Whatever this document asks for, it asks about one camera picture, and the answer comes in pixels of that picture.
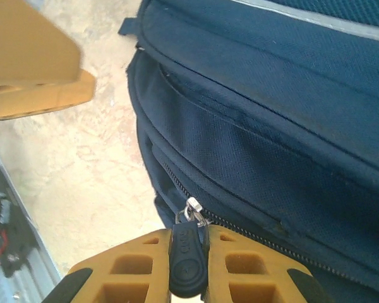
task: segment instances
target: navy backpack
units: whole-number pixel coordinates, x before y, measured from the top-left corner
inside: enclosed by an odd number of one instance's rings
[[[209,221],[379,302],[379,0],[144,0],[121,34],[166,226]]]

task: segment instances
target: yellow plastic part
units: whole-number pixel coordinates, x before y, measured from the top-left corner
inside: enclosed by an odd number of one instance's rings
[[[168,303],[171,230],[158,230],[78,263],[93,272],[72,303]]]
[[[309,270],[287,256],[217,225],[209,231],[205,303],[306,303],[287,270]]]
[[[89,101],[95,78],[80,69],[80,50],[22,0],[0,0],[0,119]]]

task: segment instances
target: concrete floor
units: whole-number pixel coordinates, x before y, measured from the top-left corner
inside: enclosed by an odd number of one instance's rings
[[[83,67],[97,77],[95,98],[61,112],[0,122],[2,160],[62,274],[163,228],[127,90],[125,69],[135,40],[117,35],[139,3],[46,0],[41,12],[76,40]]]

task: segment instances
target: backpack zipper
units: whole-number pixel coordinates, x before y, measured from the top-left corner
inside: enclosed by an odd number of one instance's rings
[[[364,284],[363,282],[359,281],[358,279],[351,277],[347,275],[346,273],[342,273],[339,270],[336,270],[332,268],[331,266],[325,265],[319,261],[316,261],[314,259],[311,259],[309,257],[303,256],[302,254],[299,254],[298,252],[294,252],[286,247],[283,247],[279,244],[276,244],[266,238],[260,237],[259,235],[256,235],[252,232],[249,232],[246,229],[243,229],[228,220],[214,214],[212,211],[205,209],[199,201],[194,198],[190,192],[183,186],[183,184],[179,181],[179,179],[176,177],[174,172],[170,169],[170,167],[163,163],[163,167],[165,168],[166,172],[169,174],[170,178],[173,180],[175,185],[183,192],[183,194],[187,197],[187,202],[186,202],[186,207],[185,209],[181,210],[177,215],[176,215],[176,220],[179,220],[179,216],[181,214],[184,214],[187,220],[193,220],[193,218],[196,218],[198,220],[198,225],[203,226],[204,223],[198,219],[194,213],[199,214],[203,221],[206,222],[207,224],[216,224],[223,226],[227,229],[233,230],[234,232],[237,232],[238,234],[241,234],[249,239],[252,239],[260,244],[263,244],[275,251],[278,251],[282,254],[285,254],[286,256],[289,256],[292,259],[298,260],[302,263],[312,265],[316,268],[320,268],[322,270],[325,270],[335,276],[339,276],[340,278],[349,280],[351,282],[357,283],[359,285],[369,287],[368,285]]]

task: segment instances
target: black zipper tab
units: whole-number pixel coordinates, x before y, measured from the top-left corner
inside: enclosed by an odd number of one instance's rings
[[[170,251],[170,291],[181,298],[194,297],[208,285],[208,266],[195,221],[175,224]]]

